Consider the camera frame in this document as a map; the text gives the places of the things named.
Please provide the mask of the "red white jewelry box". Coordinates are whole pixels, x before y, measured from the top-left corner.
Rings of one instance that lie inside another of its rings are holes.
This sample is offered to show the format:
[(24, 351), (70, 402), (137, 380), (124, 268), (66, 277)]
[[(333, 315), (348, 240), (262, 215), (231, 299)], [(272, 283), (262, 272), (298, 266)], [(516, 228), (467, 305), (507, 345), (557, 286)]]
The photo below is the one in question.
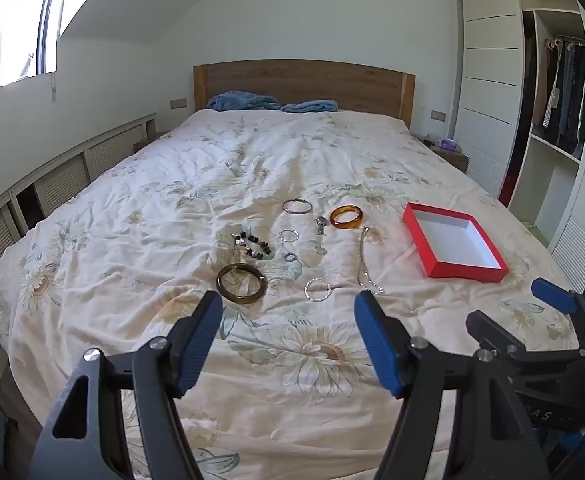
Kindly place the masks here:
[(471, 214), (408, 203), (403, 222), (428, 278), (499, 283), (509, 271), (505, 259)]

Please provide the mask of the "amber orange bangle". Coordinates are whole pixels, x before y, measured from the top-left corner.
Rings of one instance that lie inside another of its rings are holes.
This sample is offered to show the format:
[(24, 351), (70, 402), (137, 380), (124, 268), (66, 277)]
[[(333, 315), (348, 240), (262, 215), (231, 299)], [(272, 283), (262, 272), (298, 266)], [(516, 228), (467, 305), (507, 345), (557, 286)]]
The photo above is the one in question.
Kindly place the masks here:
[(335, 208), (329, 216), (330, 224), (339, 230), (358, 229), (364, 214), (356, 205), (343, 205)]

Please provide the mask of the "thin silver bangle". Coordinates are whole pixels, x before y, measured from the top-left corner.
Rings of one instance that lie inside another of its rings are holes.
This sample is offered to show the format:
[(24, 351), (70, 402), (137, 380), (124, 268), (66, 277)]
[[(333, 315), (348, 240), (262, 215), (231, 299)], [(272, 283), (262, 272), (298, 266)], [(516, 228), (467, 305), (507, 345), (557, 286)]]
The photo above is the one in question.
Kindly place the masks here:
[(282, 208), (287, 214), (309, 214), (313, 211), (313, 205), (308, 200), (302, 200), (302, 198), (285, 200)]

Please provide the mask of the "dark brown bangle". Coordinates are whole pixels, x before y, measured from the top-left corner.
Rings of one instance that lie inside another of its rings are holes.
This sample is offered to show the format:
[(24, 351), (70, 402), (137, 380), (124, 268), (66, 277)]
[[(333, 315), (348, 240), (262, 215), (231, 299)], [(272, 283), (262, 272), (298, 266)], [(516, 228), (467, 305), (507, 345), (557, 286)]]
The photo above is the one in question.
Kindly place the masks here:
[(255, 304), (268, 290), (268, 280), (255, 266), (233, 263), (216, 275), (216, 288), (221, 296), (234, 304)]

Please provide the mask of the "wooden nightstand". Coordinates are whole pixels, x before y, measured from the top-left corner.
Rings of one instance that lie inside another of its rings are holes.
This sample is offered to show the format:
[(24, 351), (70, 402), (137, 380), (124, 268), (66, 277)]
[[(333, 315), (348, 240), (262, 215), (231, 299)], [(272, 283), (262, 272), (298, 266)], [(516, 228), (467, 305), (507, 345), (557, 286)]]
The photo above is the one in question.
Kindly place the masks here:
[(460, 148), (457, 152), (442, 150), (439, 145), (440, 140), (441, 139), (425, 138), (422, 140), (422, 143), (425, 144), (427, 148), (430, 148), (435, 154), (449, 162), (456, 169), (466, 174), (469, 167), (469, 158), (463, 154)]

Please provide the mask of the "purple tissue box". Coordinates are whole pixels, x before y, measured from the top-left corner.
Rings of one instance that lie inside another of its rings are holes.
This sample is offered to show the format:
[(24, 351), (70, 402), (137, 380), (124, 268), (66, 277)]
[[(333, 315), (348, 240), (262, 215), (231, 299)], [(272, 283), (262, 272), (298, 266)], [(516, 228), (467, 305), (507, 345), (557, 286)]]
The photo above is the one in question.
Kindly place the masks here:
[(459, 150), (458, 144), (453, 139), (441, 139), (439, 141), (442, 150), (457, 152)]

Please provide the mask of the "floral cream bed duvet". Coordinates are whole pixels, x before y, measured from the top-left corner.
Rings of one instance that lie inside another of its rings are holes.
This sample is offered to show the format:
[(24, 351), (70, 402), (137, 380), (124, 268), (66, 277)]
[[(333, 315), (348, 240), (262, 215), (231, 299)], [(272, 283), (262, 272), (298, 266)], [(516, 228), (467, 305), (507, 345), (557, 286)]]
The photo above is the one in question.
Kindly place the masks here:
[[(287, 214), (291, 198), (313, 211)], [(503, 281), (428, 278), (408, 203), (471, 214), (509, 267)], [(362, 209), (358, 229), (330, 224), (343, 205)], [(399, 401), (354, 321), (364, 286), (444, 351), (475, 351), (465, 326), (475, 310), (531, 350), (577, 344), (569, 318), (530, 292), (535, 278), (565, 284), (546, 248), (400, 120), (201, 110), (1, 256), (0, 341), (34, 416), (46, 419), (86, 349), (123, 353), (166, 334), (233, 263), (258, 268), (268, 290), (225, 302), (197, 385), (178, 401), (208, 479), (373, 477)]]

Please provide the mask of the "low white radiator cabinet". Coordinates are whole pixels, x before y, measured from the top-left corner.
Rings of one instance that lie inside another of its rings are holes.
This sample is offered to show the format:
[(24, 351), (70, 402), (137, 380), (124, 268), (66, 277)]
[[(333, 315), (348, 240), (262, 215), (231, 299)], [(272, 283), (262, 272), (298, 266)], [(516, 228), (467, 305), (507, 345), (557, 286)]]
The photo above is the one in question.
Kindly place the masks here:
[[(39, 166), (0, 195), (0, 257), (57, 207), (156, 134), (152, 114), (94, 136)], [(7, 356), (0, 344), (0, 382)]]

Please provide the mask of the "hanging clothes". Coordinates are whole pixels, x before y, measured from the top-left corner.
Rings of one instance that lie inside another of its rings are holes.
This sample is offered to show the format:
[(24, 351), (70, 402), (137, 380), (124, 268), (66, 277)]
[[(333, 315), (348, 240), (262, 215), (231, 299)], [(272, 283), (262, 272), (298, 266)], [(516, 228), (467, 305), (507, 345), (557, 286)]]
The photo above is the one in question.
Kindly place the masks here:
[(537, 135), (580, 159), (585, 148), (585, 42), (546, 38)]

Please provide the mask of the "white wardrobe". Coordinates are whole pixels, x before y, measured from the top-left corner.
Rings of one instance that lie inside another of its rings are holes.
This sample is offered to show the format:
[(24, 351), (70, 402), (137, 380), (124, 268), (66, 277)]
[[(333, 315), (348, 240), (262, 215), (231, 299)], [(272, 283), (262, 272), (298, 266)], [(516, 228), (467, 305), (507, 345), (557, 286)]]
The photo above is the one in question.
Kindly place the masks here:
[(583, 0), (460, 0), (454, 138), (469, 174), (585, 289), (585, 148), (576, 159), (537, 134), (546, 38), (585, 42)]

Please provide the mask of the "wooden headboard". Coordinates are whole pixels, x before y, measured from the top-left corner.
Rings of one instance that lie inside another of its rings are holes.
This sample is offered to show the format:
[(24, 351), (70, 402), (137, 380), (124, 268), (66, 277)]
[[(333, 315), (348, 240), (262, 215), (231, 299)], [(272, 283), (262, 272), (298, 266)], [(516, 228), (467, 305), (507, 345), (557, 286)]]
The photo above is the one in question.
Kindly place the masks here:
[(196, 110), (212, 96), (242, 90), (283, 104), (334, 100), (343, 110), (390, 116), (410, 126), (416, 76), (361, 64), (279, 58), (196, 65), (193, 87)]

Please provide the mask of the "blue pillow right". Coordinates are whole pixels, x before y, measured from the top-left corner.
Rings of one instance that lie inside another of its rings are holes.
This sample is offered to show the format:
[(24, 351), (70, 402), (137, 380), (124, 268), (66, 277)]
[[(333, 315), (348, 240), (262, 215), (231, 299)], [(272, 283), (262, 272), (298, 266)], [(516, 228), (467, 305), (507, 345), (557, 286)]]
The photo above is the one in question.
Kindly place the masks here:
[(334, 100), (311, 100), (285, 104), (280, 110), (290, 114), (335, 113), (339, 105)]

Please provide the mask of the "blue pillow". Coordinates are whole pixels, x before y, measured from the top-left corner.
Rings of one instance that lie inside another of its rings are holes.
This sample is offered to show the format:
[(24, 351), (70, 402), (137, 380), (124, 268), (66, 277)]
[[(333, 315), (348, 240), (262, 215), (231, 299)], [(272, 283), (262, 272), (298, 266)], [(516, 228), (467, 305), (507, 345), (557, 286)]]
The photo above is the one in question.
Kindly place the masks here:
[(290, 114), (335, 113), (339, 105), (334, 100), (311, 100), (285, 104), (280, 110)]
[(207, 102), (207, 108), (217, 112), (231, 110), (279, 110), (282, 107), (274, 96), (255, 94), (247, 91), (230, 90), (212, 96)]

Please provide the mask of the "blue pillow left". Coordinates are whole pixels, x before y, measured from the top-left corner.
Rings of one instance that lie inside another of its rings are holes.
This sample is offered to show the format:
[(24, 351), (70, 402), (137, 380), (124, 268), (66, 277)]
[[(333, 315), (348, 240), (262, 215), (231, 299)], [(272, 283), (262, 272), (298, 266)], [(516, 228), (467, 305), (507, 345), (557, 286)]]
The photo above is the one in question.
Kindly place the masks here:
[(207, 102), (207, 108), (217, 112), (231, 110), (279, 110), (282, 107), (274, 96), (255, 94), (247, 91), (230, 90), (212, 96)]

